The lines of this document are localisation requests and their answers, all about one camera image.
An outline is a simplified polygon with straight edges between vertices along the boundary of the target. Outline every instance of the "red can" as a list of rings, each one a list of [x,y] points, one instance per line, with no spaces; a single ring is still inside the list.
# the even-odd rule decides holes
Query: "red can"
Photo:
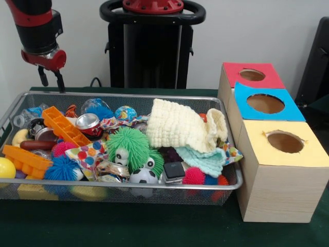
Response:
[[[86,113],[78,117],[76,127],[89,139],[99,140],[103,135],[100,121],[97,115]]]

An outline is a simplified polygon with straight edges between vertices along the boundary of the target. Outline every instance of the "wire mesh basket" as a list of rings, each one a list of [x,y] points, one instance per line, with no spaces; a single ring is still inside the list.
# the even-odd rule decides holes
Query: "wire mesh basket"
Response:
[[[0,120],[1,151],[4,144],[11,144],[15,133],[19,130],[11,123],[11,119],[20,114],[23,109],[45,103],[49,106],[54,105],[60,111],[65,112],[67,107],[74,103],[79,114],[82,104],[90,98],[101,98],[111,109],[130,105],[139,115],[149,114],[153,99],[161,98],[190,106],[197,113],[206,113],[210,108],[216,108],[226,116],[222,102],[212,97],[27,92],[15,99]],[[233,143],[230,129],[228,139]],[[0,179],[0,199],[223,205],[231,192],[242,185],[243,179],[239,163],[225,166],[222,174],[227,178],[229,185]]]

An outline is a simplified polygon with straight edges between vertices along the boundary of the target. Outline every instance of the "green table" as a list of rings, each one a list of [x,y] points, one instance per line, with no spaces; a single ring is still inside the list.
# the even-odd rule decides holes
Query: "green table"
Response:
[[[32,90],[44,91],[45,88]],[[67,90],[214,97],[217,95],[216,90]],[[223,207],[0,201],[0,236],[2,246],[33,247],[328,246],[328,209],[327,189],[310,224],[245,223],[242,221],[235,193]]]

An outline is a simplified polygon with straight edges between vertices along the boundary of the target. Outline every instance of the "green fuzzy toy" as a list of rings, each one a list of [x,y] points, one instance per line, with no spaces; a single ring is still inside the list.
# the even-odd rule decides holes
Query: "green fuzzy toy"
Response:
[[[152,171],[159,178],[161,173],[163,172],[163,164],[165,163],[162,155],[158,152],[158,150],[150,149],[149,156],[154,159],[154,167]]]
[[[144,166],[149,158],[149,140],[146,135],[136,129],[128,127],[119,128],[115,134],[110,135],[110,140],[106,142],[108,160],[115,162],[118,149],[127,151],[127,165],[129,172]]]

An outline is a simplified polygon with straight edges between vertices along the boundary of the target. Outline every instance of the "red paper square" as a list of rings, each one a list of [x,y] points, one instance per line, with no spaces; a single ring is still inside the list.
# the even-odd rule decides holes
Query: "red paper square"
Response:
[[[259,89],[285,89],[278,73],[270,63],[223,63],[223,66],[231,88],[234,88],[238,81],[245,86]],[[247,80],[240,75],[244,69],[257,70],[263,73],[265,78],[261,81]]]

